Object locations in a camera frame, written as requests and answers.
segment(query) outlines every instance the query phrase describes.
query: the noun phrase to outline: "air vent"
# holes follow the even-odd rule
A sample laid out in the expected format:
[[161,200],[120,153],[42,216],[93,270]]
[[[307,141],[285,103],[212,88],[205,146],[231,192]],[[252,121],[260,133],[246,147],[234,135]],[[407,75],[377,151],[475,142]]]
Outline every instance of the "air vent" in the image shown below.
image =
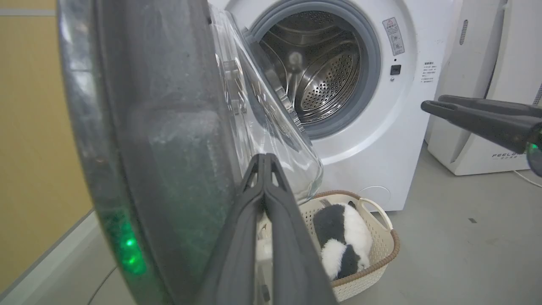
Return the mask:
[[533,105],[538,106],[538,103],[542,99],[542,84],[540,84],[540,89],[538,89],[537,96],[534,98]]
[[468,25],[469,25],[469,21],[465,19],[465,21],[463,21],[463,29],[461,30],[461,37],[459,38],[460,45],[463,45],[463,43],[465,42],[465,35],[467,34]]

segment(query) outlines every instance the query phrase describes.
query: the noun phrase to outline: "white cable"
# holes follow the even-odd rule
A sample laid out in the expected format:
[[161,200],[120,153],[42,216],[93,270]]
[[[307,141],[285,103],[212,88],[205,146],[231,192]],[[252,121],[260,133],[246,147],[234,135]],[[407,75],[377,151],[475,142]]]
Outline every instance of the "white cable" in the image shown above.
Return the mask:
[[529,182],[530,184],[542,188],[542,185],[540,185],[540,184],[538,184],[538,183],[532,181],[531,179],[529,179],[529,178],[527,178],[527,177],[521,175],[517,170],[515,170],[514,173],[518,174],[521,178],[523,178],[523,180]]

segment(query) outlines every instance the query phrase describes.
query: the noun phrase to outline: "plush toy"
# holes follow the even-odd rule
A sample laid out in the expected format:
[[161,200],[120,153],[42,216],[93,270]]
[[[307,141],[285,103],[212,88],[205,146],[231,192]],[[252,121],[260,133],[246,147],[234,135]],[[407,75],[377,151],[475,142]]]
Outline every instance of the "plush toy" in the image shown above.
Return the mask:
[[330,280],[370,266],[371,233],[352,201],[324,207],[314,215],[313,224],[322,248],[322,264]]

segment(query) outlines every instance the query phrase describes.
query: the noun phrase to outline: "laundry basket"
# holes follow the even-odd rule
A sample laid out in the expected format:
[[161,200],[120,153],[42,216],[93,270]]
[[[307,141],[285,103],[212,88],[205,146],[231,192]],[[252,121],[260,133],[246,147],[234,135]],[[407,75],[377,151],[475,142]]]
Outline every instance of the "laundry basket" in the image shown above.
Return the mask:
[[[317,211],[325,207],[326,202],[331,204],[334,203],[348,203],[353,201],[356,204],[356,208],[359,214],[362,216],[363,220],[367,223],[371,236],[373,238],[373,244],[371,252],[369,254],[369,260],[371,266],[363,271],[360,271],[356,274],[337,279],[331,282],[333,287],[333,292],[335,297],[339,302],[346,300],[358,293],[361,293],[365,289],[374,285],[381,277],[388,264],[397,256],[399,253],[399,237],[391,221],[384,212],[384,210],[374,203],[371,200],[363,199],[360,196],[350,193],[344,190],[334,190],[330,192],[317,194],[314,199],[300,206],[301,215],[305,220],[305,224],[308,228],[309,233],[313,239],[314,245],[320,252],[320,244],[318,243],[316,234],[314,232],[314,225],[312,222],[313,216]],[[382,224],[377,218],[375,218],[371,210],[376,210],[384,220],[385,224]],[[259,231],[259,245],[262,248],[267,248],[267,254],[262,254],[260,249],[257,253],[257,257],[261,258],[264,256],[270,257],[270,238],[271,238],[271,223],[267,220],[260,222],[260,231]]]

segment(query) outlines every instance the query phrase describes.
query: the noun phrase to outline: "white trim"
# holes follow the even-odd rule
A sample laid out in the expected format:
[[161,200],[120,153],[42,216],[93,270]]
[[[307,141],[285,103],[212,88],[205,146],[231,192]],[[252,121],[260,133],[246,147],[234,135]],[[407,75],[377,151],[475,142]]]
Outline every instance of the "white trim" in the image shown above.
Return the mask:
[[55,10],[0,9],[0,16],[54,17]]
[[[104,266],[105,269],[111,269],[114,261],[105,246],[96,213],[92,212],[0,301],[0,305],[35,305],[51,298],[51,292],[57,290],[56,285],[63,282],[63,277],[66,277],[74,266],[85,264],[83,260],[88,259],[85,254],[97,247],[104,248],[105,257],[109,256],[105,260],[100,258],[100,263],[107,265]],[[103,279],[103,275],[95,276],[98,282]],[[88,294],[94,289],[95,287],[88,287]]]

